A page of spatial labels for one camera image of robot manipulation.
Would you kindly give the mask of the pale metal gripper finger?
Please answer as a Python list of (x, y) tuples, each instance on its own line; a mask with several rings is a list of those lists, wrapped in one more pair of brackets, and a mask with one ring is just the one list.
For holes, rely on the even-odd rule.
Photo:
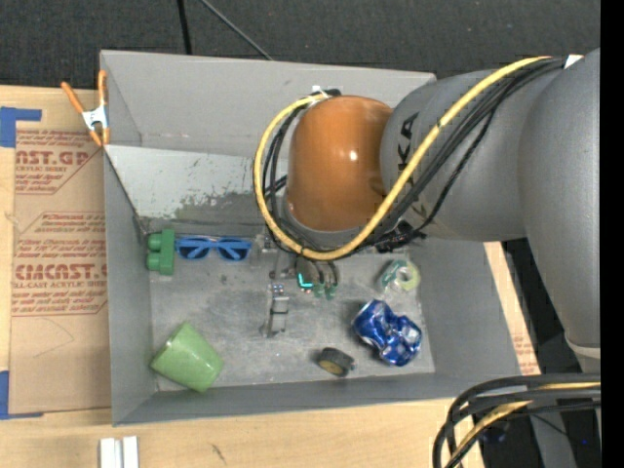
[(264, 235), (262, 260), (268, 267), (268, 276), (272, 281), (284, 280), (293, 275), (293, 256), (291, 252), (278, 243), (270, 234)]
[(286, 330), (289, 316), (290, 297), (282, 283), (271, 283), (267, 289), (265, 317), (260, 333), (274, 337)]

